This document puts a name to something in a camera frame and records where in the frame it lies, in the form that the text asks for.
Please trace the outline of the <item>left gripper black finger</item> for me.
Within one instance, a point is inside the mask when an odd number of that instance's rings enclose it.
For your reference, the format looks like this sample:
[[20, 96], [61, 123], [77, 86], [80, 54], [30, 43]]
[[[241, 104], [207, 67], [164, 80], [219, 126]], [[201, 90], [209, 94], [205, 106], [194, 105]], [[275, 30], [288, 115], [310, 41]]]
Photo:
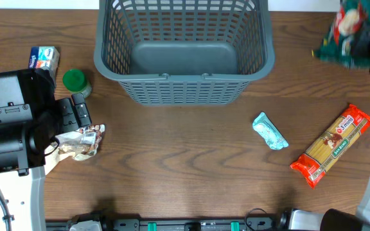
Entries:
[[92, 123], [84, 95], [82, 93], [73, 94], [72, 100], [75, 107], [75, 117], [79, 127], [89, 126]]
[[79, 126], [75, 116], [75, 107], [72, 104], [71, 99], [60, 99], [58, 101], [58, 107], [60, 108], [60, 111], [62, 113], [62, 122], [60, 125], [61, 133], [67, 133], [77, 130]]

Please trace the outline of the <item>green Nescafe coffee bag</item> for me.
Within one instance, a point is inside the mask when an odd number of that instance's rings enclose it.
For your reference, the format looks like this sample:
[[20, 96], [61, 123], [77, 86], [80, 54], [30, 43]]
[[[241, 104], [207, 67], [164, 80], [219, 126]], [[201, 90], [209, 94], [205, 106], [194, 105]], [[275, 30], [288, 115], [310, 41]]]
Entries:
[[324, 62], [335, 62], [349, 69], [370, 67], [370, 57], [353, 55], [357, 33], [364, 23], [370, 24], [370, 0], [346, 0], [312, 56]]

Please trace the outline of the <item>green lid jar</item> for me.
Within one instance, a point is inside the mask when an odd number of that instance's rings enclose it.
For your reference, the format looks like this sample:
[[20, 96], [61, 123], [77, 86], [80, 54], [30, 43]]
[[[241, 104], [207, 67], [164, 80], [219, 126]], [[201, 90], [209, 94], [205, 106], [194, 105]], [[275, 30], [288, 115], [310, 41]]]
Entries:
[[73, 94], [81, 93], [84, 98], [89, 97], [93, 89], [86, 75], [79, 69], [68, 70], [62, 81], [68, 91]]

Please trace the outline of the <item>red spaghetti pasta pack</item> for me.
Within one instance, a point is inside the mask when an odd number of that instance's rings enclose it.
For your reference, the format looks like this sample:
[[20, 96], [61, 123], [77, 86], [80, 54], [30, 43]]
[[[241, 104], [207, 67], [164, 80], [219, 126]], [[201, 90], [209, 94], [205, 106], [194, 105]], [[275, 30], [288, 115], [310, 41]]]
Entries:
[[313, 189], [338, 159], [370, 127], [370, 116], [350, 104], [308, 149], [291, 163]]

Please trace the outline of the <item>light blue wipes packet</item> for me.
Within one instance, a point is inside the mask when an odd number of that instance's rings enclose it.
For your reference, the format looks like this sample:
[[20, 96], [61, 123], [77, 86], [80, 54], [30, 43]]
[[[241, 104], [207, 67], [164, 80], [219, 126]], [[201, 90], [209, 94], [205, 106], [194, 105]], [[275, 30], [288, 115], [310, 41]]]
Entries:
[[287, 140], [264, 112], [261, 112], [259, 116], [253, 120], [252, 128], [264, 139], [267, 146], [272, 150], [282, 150], [289, 146]]

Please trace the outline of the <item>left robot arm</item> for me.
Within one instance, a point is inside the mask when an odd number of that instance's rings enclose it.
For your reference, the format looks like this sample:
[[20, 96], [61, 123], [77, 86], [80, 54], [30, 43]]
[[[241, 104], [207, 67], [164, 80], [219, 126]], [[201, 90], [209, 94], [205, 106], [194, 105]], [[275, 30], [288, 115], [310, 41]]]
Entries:
[[81, 93], [55, 99], [49, 71], [0, 73], [0, 230], [45, 230], [47, 148], [92, 123]]

